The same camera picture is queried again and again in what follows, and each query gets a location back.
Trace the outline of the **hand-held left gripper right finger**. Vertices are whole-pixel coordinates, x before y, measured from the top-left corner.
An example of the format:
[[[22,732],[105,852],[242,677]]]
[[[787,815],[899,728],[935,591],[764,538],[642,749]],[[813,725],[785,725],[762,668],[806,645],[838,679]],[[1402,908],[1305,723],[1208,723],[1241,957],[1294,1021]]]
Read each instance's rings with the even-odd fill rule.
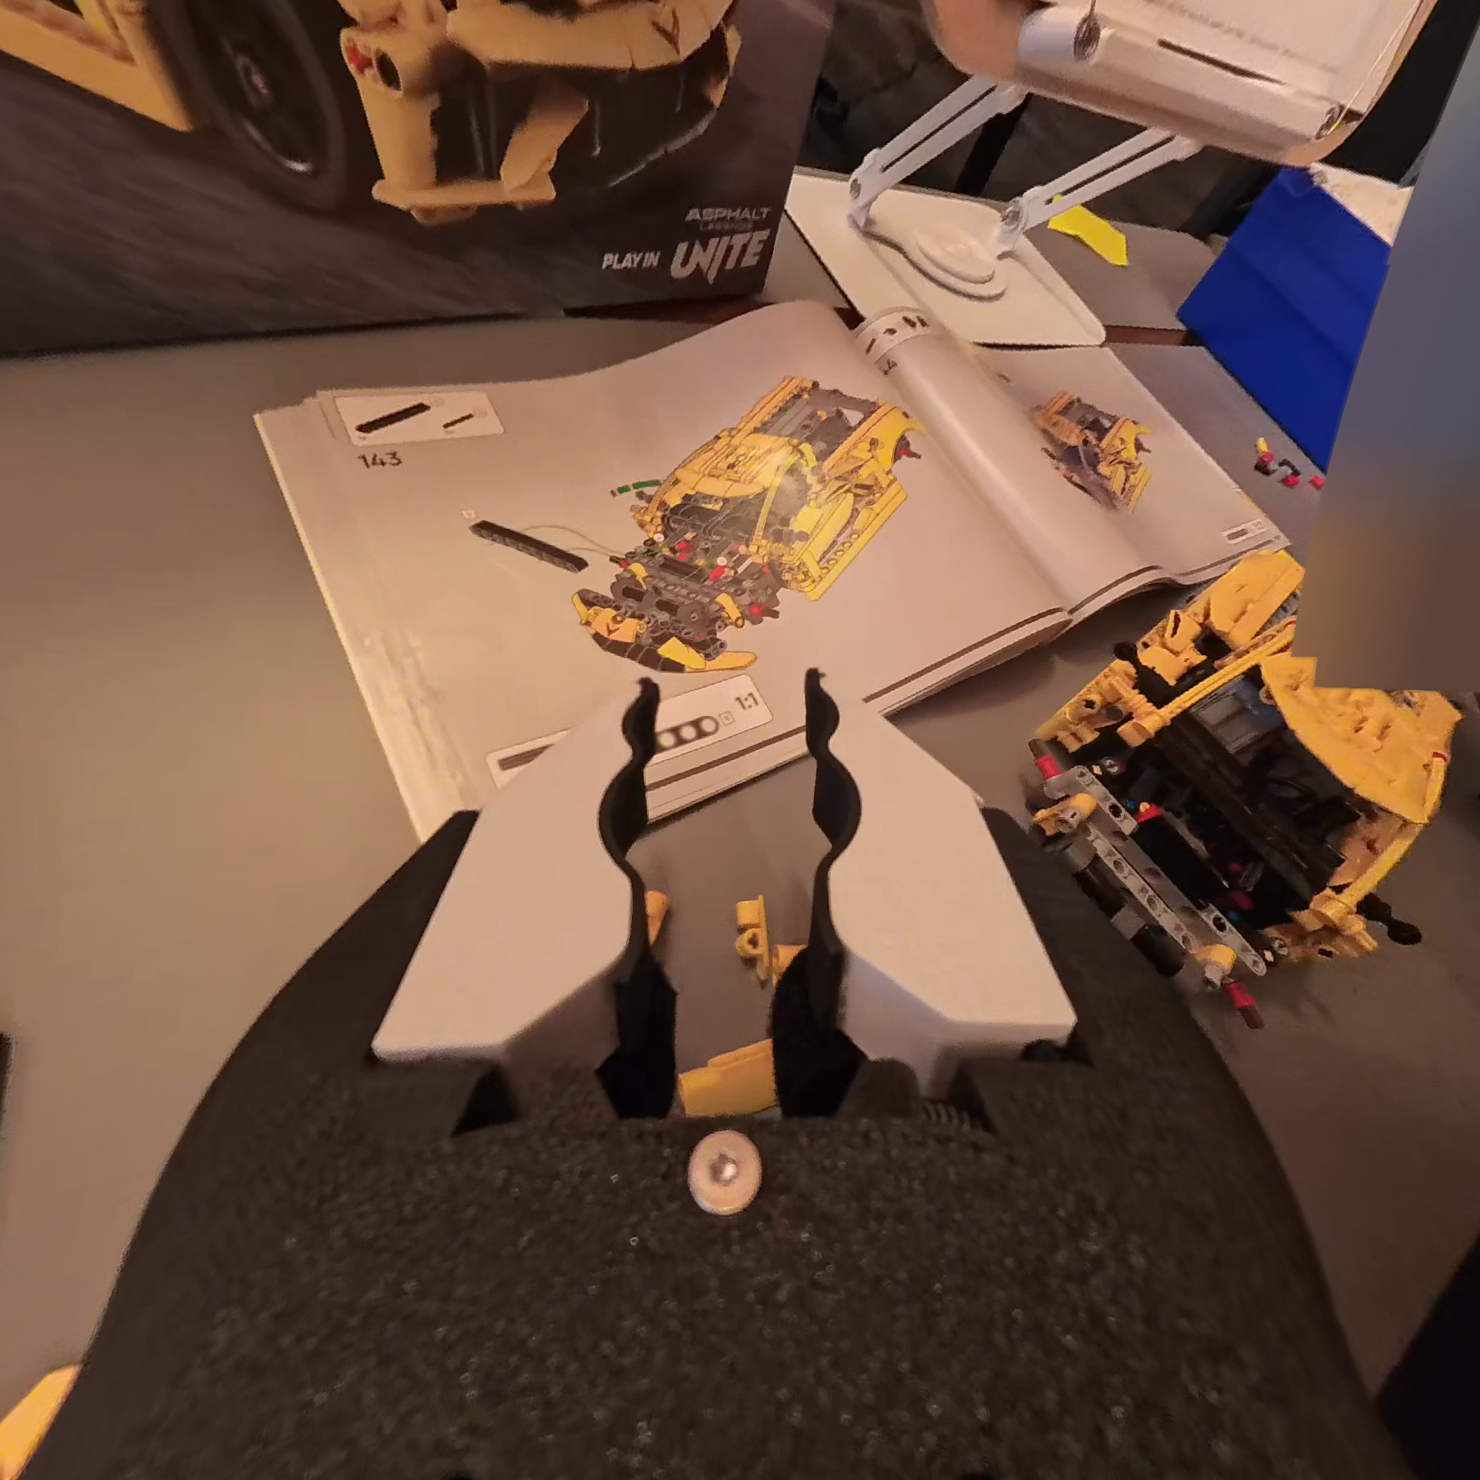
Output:
[[[827,846],[773,1001],[781,1114],[836,1116],[869,1063],[945,1098],[966,1065],[1072,1045],[1079,1015],[984,802],[822,670],[804,705]]]

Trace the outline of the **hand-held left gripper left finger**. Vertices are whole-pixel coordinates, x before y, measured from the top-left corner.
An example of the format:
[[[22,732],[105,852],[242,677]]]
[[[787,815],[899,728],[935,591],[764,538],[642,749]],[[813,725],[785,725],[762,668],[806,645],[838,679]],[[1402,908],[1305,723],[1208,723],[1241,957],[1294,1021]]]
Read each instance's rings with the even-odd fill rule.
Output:
[[[522,1088],[582,1068],[621,1118],[674,1111],[677,994],[630,859],[660,705],[640,679],[478,813],[373,1040],[380,1063],[469,1061]]]

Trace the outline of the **instruction booklet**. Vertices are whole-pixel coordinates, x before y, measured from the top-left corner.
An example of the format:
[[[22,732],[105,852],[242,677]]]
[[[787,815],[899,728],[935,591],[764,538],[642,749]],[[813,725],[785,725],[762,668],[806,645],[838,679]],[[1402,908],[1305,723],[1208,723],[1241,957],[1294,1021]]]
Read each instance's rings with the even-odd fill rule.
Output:
[[[663,820],[802,758],[811,670],[892,718],[1289,545],[1114,353],[921,309],[255,422],[424,837],[642,679]]]

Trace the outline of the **yellow brick car model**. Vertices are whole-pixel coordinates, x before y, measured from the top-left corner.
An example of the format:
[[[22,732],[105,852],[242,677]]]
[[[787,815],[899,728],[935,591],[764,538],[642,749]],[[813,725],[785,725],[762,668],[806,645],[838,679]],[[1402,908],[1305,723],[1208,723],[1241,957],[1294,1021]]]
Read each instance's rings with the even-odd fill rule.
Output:
[[[1032,829],[1185,989],[1264,1026],[1269,973],[1423,943],[1382,896],[1435,822],[1460,709],[1324,688],[1305,568],[1257,552],[1114,658],[1030,741]]]

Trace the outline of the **grey desk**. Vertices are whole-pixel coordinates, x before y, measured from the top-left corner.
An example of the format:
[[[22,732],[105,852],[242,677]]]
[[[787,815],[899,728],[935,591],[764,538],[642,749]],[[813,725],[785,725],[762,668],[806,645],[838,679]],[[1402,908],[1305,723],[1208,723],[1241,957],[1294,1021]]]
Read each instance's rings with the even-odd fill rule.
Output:
[[[4,1410],[87,1350],[230,1052],[413,852],[253,416],[600,369],[750,311],[4,363]],[[1389,903],[1424,940],[1195,1001],[1377,1387],[1477,1237],[1477,723]]]

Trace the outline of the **pile of yellow brick pieces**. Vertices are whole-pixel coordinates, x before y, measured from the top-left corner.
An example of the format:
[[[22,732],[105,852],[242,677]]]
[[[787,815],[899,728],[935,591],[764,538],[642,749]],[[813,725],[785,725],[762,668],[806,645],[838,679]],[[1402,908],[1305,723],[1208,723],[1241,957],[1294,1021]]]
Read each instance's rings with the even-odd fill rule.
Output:
[[[802,947],[774,943],[765,899],[736,906],[736,952],[760,989],[773,992]],[[686,1118],[753,1116],[778,1105],[773,1038],[714,1056],[679,1075],[679,1109]],[[3,1477],[22,1477],[70,1396],[80,1364],[48,1373],[3,1422]]]

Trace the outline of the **white document stand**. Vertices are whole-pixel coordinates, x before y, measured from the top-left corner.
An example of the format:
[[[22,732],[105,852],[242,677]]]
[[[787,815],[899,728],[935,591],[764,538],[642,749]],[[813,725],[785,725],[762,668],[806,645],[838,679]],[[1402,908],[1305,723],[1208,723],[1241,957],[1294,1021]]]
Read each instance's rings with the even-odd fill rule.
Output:
[[[905,311],[989,348],[1091,348],[1106,325],[1032,233],[1060,212],[1215,147],[1280,168],[1326,159],[1375,110],[1435,4],[1421,4],[1382,78],[1350,99],[1308,92],[1107,23],[1097,4],[924,4],[966,80],[848,177],[797,171],[792,226],[864,321]],[[1030,97],[1141,133],[1002,208],[908,180]]]

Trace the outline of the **blue storage bin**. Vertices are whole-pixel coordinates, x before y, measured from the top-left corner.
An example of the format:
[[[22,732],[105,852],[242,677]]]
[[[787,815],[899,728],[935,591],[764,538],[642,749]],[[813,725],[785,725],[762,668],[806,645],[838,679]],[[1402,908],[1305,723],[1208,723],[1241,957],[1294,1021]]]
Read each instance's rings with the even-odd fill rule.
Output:
[[[1283,170],[1255,200],[1180,318],[1324,469],[1394,247]]]

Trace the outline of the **yellow sticky note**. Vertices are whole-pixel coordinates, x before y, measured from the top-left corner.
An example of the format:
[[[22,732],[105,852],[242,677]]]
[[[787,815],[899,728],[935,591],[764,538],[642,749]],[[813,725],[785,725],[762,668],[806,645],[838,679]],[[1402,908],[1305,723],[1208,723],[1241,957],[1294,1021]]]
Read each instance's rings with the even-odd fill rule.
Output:
[[[1091,254],[1111,267],[1130,267],[1127,235],[1086,207],[1060,212],[1047,223],[1047,230],[1081,242]]]

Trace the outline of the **toy car set box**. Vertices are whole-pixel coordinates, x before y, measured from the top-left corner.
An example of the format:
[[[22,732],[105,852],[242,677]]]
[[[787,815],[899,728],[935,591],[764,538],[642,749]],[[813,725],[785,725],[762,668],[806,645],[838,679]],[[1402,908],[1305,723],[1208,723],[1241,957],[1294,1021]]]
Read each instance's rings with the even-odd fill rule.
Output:
[[[4,2],[4,356],[753,295],[834,16]]]

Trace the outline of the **white dotted sheet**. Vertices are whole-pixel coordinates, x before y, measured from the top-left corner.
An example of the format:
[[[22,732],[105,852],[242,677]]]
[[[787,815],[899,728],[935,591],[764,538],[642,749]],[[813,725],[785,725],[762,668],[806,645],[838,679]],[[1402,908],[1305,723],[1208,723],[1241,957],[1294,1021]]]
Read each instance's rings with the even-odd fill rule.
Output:
[[[1310,166],[1308,171],[1349,215],[1361,221],[1387,247],[1394,245],[1414,196],[1412,184],[1394,184],[1386,178],[1354,173],[1326,161]]]

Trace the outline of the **printed instruction sheet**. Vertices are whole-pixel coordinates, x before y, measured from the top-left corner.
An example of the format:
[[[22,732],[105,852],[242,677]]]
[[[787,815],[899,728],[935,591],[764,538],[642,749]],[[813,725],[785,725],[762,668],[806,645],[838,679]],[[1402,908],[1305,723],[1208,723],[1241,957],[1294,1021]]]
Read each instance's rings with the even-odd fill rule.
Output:
[[[1107,23],[1259,76],[1350,99],[1379,82],[1417,2],[1100,2]]]

